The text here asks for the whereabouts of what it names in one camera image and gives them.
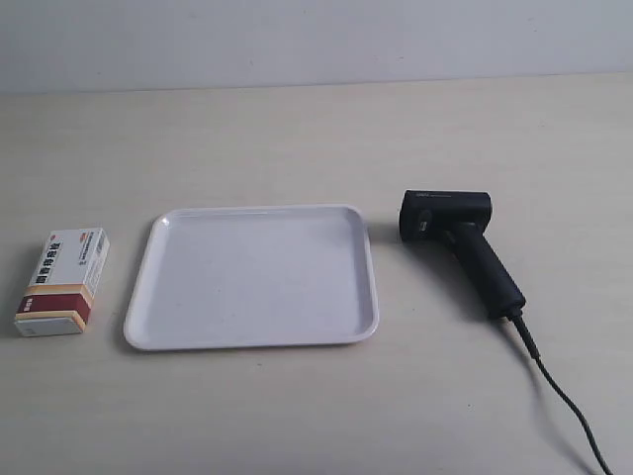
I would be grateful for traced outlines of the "white and red medicine box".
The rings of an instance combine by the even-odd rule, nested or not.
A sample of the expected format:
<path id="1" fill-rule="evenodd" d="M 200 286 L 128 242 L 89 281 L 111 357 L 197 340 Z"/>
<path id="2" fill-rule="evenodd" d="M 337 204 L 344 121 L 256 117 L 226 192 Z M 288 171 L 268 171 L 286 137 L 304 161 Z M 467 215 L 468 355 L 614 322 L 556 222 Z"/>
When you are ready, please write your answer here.
<path id="1" fill-rule="evenodd" d="M 20 335 L 84 333 L 109 249 L 102 228 L 51 232 L 15 314 Z"/>

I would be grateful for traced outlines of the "black handheld barcode scanner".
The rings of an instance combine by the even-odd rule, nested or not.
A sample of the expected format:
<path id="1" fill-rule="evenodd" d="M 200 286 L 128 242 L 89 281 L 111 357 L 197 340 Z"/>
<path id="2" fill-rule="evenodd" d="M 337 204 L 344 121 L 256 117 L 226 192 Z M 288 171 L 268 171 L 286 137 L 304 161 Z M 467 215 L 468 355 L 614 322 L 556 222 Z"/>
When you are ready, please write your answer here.
<path id="1" fill-rule="evenodd" d="M 404 242 L 434 241 L 456 258 L 492 319 L 522 316 L 526 299 L 485 237 L 487 192 L 407 190 L 399 214 Z"/>

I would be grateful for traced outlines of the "white plastic tray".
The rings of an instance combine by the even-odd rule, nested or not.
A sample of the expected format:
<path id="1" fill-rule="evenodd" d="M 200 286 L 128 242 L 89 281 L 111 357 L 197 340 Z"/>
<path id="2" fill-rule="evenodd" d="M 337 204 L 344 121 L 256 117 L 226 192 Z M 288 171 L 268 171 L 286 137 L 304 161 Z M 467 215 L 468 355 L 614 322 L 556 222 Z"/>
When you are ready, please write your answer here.
<path id="1" fill-rule="evenodd" d="M 151 227 L 123 334 L 141 351 L 345 345 L 379 321 L 355 208 L 178 209 Z"/>

